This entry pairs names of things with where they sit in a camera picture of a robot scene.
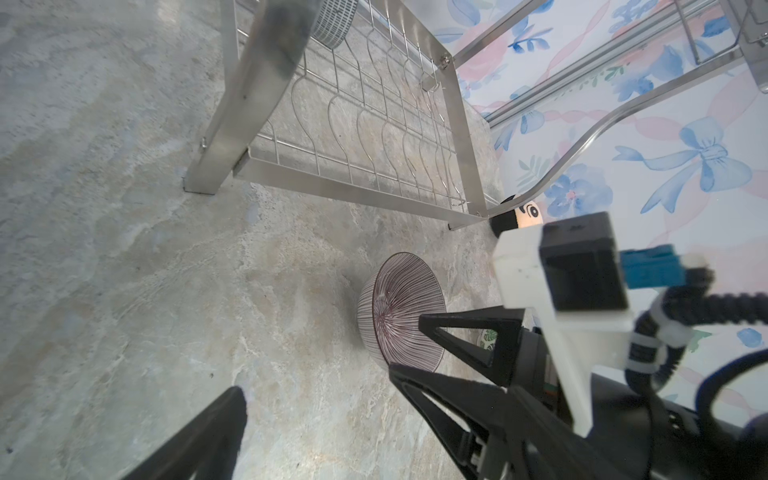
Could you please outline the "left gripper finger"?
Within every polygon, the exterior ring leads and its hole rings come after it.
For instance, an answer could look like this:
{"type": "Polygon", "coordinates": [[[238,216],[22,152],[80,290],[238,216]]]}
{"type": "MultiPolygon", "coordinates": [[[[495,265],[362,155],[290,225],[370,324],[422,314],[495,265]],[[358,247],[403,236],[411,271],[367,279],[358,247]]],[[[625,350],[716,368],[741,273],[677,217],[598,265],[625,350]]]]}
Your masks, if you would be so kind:
{"type": "Polygon", "coordinates": [[[135,469],[128,479],[230,479],[247,425],[238,386],[226,389],[135,469]]]}

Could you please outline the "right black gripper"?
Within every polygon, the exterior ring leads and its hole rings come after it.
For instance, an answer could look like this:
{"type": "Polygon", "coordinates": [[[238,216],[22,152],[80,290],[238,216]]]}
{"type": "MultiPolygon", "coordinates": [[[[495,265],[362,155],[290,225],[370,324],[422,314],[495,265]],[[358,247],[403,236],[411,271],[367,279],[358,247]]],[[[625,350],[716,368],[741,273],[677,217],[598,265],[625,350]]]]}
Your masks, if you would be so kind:
{"type": "Polygon", "coordinates": [[[766,365],[755,352],[700,385],[694,409],[648,400],[602,376],[592,380],[594,426],[572,433],[561,392],[545,388],[549,352],[538,330],[523,330],[524,309],[503,306],[422,314],[419,330],[497,386],[515,378],[543,403],[565,453],[525,439],[515,449],[506,425],[505,391],[490,384],[392,364],[389,379],[426,421],[465,479],[764,479],[767,417],[743,428],[715,419],[714,401],[737,378],[766,365]],[[495,330],[492,351],[478,346],[495,330]]]}

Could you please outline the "pink purple glass bowl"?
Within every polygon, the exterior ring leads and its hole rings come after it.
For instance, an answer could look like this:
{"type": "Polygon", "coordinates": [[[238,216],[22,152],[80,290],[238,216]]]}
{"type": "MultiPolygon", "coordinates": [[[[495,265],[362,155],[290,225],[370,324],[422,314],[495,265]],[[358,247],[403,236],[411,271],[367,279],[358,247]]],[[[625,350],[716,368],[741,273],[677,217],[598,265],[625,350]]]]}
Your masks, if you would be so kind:
{"type": "Polygon", "coordinates": [[[424,260],[413,253],[390,256],[364,285],[357,306],[361,339],[373,361],[435,372],[444,348],[419,330],[423,314],[444,313],[441,286],[424,260]]]}

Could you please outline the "stainless steel dish rack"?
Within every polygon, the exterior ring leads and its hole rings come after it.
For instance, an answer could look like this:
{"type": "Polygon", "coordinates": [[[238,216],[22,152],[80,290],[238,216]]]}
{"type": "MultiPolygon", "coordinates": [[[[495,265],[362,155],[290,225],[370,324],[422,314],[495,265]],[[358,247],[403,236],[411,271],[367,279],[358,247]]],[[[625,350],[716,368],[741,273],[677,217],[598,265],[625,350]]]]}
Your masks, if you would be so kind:
{"type": "Polygon", "coordinates": [[[184,187],[257,182],[440,218],[610,211],[767,228],[763,1],[225,1],[227,90],[184,187]]]}

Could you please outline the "green leaf pattern bowl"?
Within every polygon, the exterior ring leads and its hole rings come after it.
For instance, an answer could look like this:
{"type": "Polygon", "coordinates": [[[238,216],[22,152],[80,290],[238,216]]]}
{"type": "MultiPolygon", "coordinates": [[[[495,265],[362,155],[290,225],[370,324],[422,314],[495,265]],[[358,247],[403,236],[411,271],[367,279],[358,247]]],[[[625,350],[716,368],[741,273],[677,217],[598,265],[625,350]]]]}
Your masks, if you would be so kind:
{"type": "Polygon", "coordinates": [[[497,338],[498,333],[495,330],[483,329],[478,337],[478,346],[484,350],[492,351],[497,338]]]}

